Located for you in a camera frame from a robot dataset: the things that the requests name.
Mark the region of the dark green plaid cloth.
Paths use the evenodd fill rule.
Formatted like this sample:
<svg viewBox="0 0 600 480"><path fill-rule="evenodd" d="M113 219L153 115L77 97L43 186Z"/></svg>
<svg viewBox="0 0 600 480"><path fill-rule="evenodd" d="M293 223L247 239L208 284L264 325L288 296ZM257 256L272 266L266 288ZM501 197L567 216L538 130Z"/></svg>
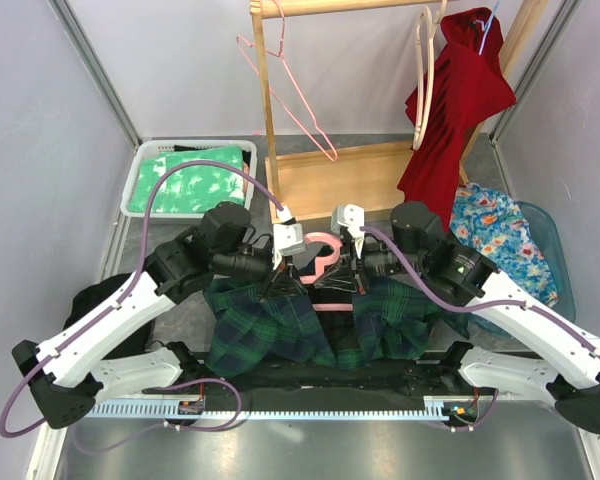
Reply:
<svg viewBox="0 0 600 480"><path fill-rule="evenodd" d="M438 322L469 336L468 315L447 312L390 278L372 279L365 294L308 289L266 300L255 285L225 278L203 295L216 318L205 363L224 377L273 357L343 371L378 359L412 360L427 350Z"/></svg>

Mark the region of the floral blue cloth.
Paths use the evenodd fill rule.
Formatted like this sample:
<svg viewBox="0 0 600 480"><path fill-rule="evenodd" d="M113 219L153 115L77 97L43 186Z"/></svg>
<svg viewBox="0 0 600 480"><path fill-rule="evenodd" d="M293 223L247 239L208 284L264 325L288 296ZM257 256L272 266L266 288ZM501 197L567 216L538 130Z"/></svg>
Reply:
<svg viewBox="0 0 600 480"><path fill-rule="evenodd" d="M477 183L459 187L450 229L462 244L495 262L534 298L549 307L557 304L558 289L549 263L509 195Z"/></svg>

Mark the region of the red skirt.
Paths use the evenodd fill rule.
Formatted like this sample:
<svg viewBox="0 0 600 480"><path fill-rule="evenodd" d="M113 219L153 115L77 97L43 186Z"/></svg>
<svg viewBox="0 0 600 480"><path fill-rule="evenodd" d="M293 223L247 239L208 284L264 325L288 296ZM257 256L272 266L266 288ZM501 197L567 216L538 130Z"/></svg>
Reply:
<svg viewBox="0 0 600 480"><path fill-rule="evenodd" d="M451 221L467 132L516 103L500 67L504 40L497 17L483 54L478 54L483 32L476 20L486 21L490 13L489 8L479 7L441 20L446 45L435 61L424 142L412 154L397 184L406 202L424 203L440 217L444 230Z"/></svg>

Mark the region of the light blue wire hanger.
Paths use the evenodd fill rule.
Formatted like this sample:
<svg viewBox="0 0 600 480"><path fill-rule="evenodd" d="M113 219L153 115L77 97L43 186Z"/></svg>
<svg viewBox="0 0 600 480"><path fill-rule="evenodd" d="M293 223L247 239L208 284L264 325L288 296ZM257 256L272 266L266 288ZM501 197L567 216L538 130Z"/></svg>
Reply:
<svg viewBox="0 0 600 480"><path fill-rule="evenodd" d="M496 0L493 5L493 8L491 9L491 13L486 21L476 20L476 23L481 26L482 32L483 32L483 35L481 38L481 43L480 43L480 46L478 49L479 55L482 55L484 52L484 49L485 49L486 43L487 43L487 38L488 38L489 32L491 30L493 21L496 18L496 12L499 8L499 5L500 5L500 0Z"/></svg>

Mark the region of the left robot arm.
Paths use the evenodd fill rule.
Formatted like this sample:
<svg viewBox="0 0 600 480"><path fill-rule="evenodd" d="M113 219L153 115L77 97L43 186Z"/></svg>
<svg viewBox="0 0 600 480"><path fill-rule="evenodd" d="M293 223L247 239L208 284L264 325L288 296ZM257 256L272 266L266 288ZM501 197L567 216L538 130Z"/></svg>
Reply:
<svg viewBox="0 0 600 480"><path fill-rule="evenodd" d="M56 336L23 340L12 357L53 429L68 427L96 405L147 388L188 393L199 369L186 347L172 342L154 352L109 359L109 354L159 315L211 285L217 275L270 284L284 259L303 251L301 225L288 210L264 247L245 242L248 210L223 202L199 223L142 256L139 267L107 297Z"/></svg>

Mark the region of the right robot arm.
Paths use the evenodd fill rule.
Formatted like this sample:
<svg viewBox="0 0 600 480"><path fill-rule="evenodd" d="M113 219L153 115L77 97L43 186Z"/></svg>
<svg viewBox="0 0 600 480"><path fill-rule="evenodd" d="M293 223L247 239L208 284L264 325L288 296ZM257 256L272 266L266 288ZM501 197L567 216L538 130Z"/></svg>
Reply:
<svg viewBox="0 0 600 480"><path fill-rule="evenodd" d="M436 305L473 313L537 354L536 359L497 354L456 342L438 368L447 392L491 388L554 408L569 423L600 434L600 337L544 306L493 261L443 230L421 202L390 212L392 233L365 222L363 208L335 208L331 230L344 249L341 264L354 287L373 276L408 274Z"/></svg>

